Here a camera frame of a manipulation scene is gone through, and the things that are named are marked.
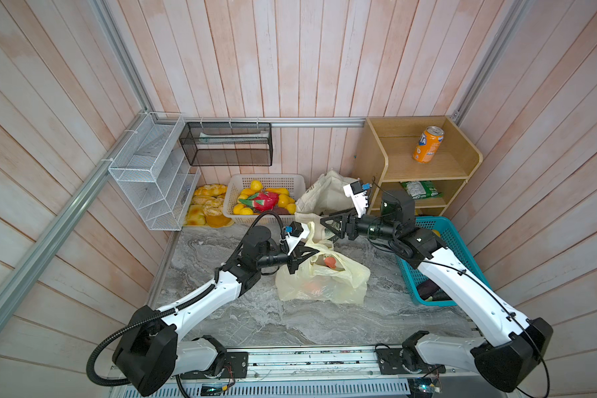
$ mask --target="green snack bag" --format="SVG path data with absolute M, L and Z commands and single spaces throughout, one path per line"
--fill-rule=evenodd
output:
M 407 194 L 414 199 L 426 199 L 441 195 L 431 181 L 407 181 L 401 182 Z

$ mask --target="can lid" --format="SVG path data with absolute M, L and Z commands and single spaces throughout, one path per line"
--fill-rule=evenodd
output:
M 444 136 L 444 130 L 435 125 L 430 125 L 429 127 L 427 127 L 427 131 L 432 136 Z

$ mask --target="black wire mesh basket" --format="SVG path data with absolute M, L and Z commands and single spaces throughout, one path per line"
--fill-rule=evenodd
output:
M 179 137 L 191 166 L 271 166 L 272 125 L 188 122 Z

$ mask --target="plastic bag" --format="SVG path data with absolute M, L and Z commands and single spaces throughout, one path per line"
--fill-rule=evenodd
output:
M 309 224 L 306 246 L 319 252 L 304 261 L 294 275 L 287 266 L 276 273 L 276 288 L 281 301 L 292 299 L 332 301 L 337 304 L 363 304 L 369 268 L 332 249 L 330 241 L 314 243 L 314 222 Z M 336 259 L 336 269 L 325 265 L 325 257 Z
M 331 214 L 335 211 L 341 211 L 354 207 L 350 197 L 345 196 L 342 187 L 356 181 L 355 178 L 343 177 L 334 170 L 316 180 L 309 189 L 297 200 L 297 210 L 294 214 L 296 222 L 309 223 L 314 222 L 314 241 L 319 242 L 323 239 L 329 239 L 334 236 L 321 225 L 320 214 Z

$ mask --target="yellow translucent plastic bag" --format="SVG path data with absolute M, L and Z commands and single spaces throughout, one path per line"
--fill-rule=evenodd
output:
M 282 301 L 329 300 L 337 304 L 363 304 L 369 279 L 369 268 L 332 249 L 330 241 L 314 243 L 314 222 L 309 224 L 306 246 L 318 250 L 304 261 L 294 275 L 287 266 L 276 273 L 276 288 Z M 336 269 L 325 266 L 324 257 L 336 259 Z

